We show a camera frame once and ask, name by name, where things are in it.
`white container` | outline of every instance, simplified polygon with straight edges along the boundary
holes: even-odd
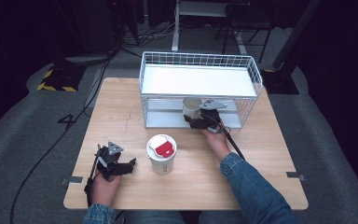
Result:
[[[192,119],[200,119],[200,105],[202,100],[196,97],[185,97],[183,99],[183,115],[189,116]]]
[[[255,60],[245,55],[144,52],[139,81],[146,128],[189,128],[183,100],[197,97],[226,105],[220,118],[240,129],[263,89]]]
[[[164,158],[161,156],[158,156],[155,152],[155,150],[151,147],[153,144],[153,140],[156,139],[156,137],[165,137],[167,141],[169,141],[173,146],[173,154],[170,157]],[[158,175],[166,175],[169,173],[173,168],[173,160],[175,159],[176,155],[176,142],[167,134],[158,134],[150,138],[150,140],[147,142],[146,145],[146,157],[151,161],[153,171]]]

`denim sleeve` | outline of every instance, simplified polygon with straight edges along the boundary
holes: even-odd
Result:
[[[220,164],[220,171],[251,223],[298,223],[280,192],[237,154],[228,154]]]
[[[116,212],[104,204],[94,203],[83,219],[83,224],[112,224]]]

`wooden table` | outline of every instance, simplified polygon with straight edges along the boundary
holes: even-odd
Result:
[[[167,175],[155,174],[146,157],[147,141],[159,133],[173,137],[178,147],[172,171]],[[265,91],[255,103],[244,127],[232,131],[231,136],[246,160],[284,196],[292,209],[308,207],[299,179],[287,176],[286,172],[295,172],[296,169]],[[115,77],[103,81],[73,172],[73,176],[83,176],[83,182],[69,184],[65,207],[87,208],[83,189],[97,145],[107,146],[108,141],[124,148],[119,162],[136,158],[133,173],[123,175],[112,207],[240,209],[203,134],[192,129],[146,129],[138,79]]]

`chair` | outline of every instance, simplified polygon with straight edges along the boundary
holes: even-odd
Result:
[[[227,36],[229,31],[238,33],[239,35],[244,31],[254,31],[255,33],[247,41],[247,46],[263,46],[260,58],[258,60],[258,62],[261,63],[264,51],[269,41],[269,35],[272,30],[272,24],[264,8],[253,4],[252,2],[231,3],[226,6],[226,18],[224,21],[224,27],[226,29],[226,33],[222,54],[225,54],[226,51]],[[215,39],[217,39],[217,37],[220,35],[222,29],[223,27],[219,29]],[[259,31],[268,31],[264,44],[250,44],[249,42],[254,39]]]

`chair leg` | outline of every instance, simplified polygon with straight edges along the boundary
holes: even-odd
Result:
[[[214,37],[214,40],[217,39],[217,37],[220,35],[220,32],[222,31],[223,27],[219,28],[219,31],[217,32],[216,36]]]
[[[251,38],[249,38],[248,42],[251,42],[253,40],[253,38],[255,38],[255,36],[258,34],[259,30],[256,30],[255,33],[252,35]]]
[[[260,59],[258,60],[259,63],[261,63],[261,59],[263,58],[264,50],[266,49],[267,42],[269,41],[269,35],[270,35],[270,34],[271,34],[271,29],[268,30],[268,33],[267,33],[267,36],[266,36],[266,40],[264,41],[264,46],[263,46],[263,49],[261,50]]]
[[[225,43],[223,44],[222,54],[225,54],[225,52],[226,52],[227,36],[228,36],[228,27],[226,27]]]

